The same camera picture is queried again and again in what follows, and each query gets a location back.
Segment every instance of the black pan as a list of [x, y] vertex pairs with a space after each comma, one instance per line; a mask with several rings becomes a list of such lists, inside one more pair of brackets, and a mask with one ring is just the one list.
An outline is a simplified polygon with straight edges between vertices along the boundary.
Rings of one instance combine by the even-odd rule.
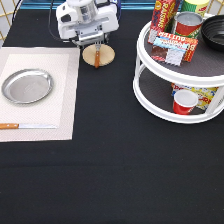
[[202, 24], [201, 34], [209, 47], [224, 52], [224, 15], [206, 19]]

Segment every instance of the black table surface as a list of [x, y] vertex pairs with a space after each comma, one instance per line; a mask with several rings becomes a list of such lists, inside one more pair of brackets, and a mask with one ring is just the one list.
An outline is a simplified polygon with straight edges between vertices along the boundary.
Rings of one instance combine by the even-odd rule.
[[[136, 41], [151, 16], [122, 11], [111, 64], [80, 57], [72, 140], [0, 143], [1, 224], [223, 223], [224, 113], [176, 124], [135, 98]], [[47, 20], [20, 10], [4, 47], [74, 47]]]

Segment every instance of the shelf tier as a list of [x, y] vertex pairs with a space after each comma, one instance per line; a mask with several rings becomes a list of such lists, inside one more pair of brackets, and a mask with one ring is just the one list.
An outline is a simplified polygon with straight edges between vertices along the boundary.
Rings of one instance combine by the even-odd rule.
[[134, 79], [133, 88], [136, 98], [145, 109], [160, 118], [176, 123], [204, 122], [217, 116], [224, 108], [222, 102], [211, 114], [199, 108], [194, 108], [190, 115], [175, 114], [172, 109], [171, 83], [153, 74], [144, 64], [140, 66], [139, 79]]
[[212, 50], [199, 36], [199, 44], [192, 61], [181, 67], [158, 63], [150, 57], [152, 45], [147, 43], [151, 22], [142, 29], [137, 53], [145, 66], [157, 76], [177, 84], [192, 87], [218, 87], [224, 85], [224, 53]]

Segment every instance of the silver plate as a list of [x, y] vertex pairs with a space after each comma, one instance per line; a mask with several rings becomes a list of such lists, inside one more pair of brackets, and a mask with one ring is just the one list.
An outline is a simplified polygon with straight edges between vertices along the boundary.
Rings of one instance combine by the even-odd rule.
[[13, 103], [33, 103], [47, 96], [53, 88], [52, 77], [40, 69], [25, 69], [9, 76], [2, 94]]

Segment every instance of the white wall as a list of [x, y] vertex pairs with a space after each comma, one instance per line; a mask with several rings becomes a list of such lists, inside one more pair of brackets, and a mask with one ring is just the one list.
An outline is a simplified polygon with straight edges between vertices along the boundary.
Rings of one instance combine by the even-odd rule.
[[[0, 32], [2, 33], [3, 37], [5, 38], [9, 32], [10, 25], [12, 25], [12, 13], [15, 9], [15, 5], [17, 4], [19, 0], [1, 0], [2, 4], [0, 3]], [[0, 35], [0, 48], [3, 44], [2, 36]]]
[[[6, 13], [12, 13], [14, 11], [14, 3], [17, 4], [19, 0], [14, 0], [14, 3], [13, 3], [13, 0], [1, 0], [1, 1], [3, 3]], [[209, 13], [216, 15], [219, 11], [220, 5], [221, 5], [220, 3], [214, 1]], [[0, 4], [0, 32], [2, 33], [4, 37], [6, 37], [10, 29], [9, 23], [10, 25], [12, 24], [12, 14], [8, 15], [9, 23], [7, 21], [6, 16], [2, 16], [2, 15], [4, 15], [4, 10]], [[1, 40], [1, 35], [0, 35], [0, 48], [2, 44], [3, 44], [3, 40]]]
[[[210, 9], [210, 14], [213, 14], [213, 15], [217, 15], [218, 11], [219, 11], [219, 8], [220, 8], [221, 4], [217, 1], [214, 1], [213, 4], [212, 4], [212, 7]], [[224, 6], [222, 7], [222, 10], [220, 12], [220, 15], [221, 14], [224, 14]]]

